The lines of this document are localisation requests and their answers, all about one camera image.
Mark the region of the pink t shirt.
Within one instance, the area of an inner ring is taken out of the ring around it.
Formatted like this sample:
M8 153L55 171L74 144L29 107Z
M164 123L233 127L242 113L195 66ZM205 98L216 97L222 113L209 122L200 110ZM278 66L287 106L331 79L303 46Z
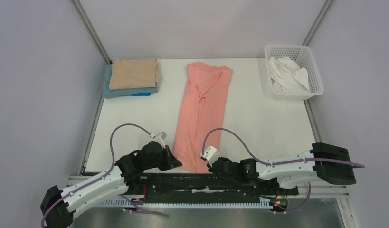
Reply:
M174 155L184 170L207 173L201 158L203 143L218 148L221 133L207 134L223 126L229 84L233 71L227 66L201 62L187 65L187 82L178 118Z

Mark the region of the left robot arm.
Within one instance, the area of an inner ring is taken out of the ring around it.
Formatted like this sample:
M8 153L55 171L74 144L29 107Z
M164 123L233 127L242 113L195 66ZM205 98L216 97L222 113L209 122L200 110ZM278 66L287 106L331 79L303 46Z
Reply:
M140 150L122 156L113 166L79 184L60 189L49 188L40 204L43 228L67 228L75 218L108 197L138 193L144 171L167 171L182 166L168 145L151 141Z

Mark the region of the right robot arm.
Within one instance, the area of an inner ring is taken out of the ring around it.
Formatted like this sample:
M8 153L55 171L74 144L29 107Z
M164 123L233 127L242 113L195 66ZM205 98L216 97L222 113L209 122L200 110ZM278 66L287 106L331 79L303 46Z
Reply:
M292 189L300 184L324 181L331 185L354 185L354 169L363 165L351 162L347 149L317 142L303 153L281 159L258 161L248 158L240 162L222 157L209 146L201 154L208 171L219 178L240 184L255 185L267 181L273 194Z

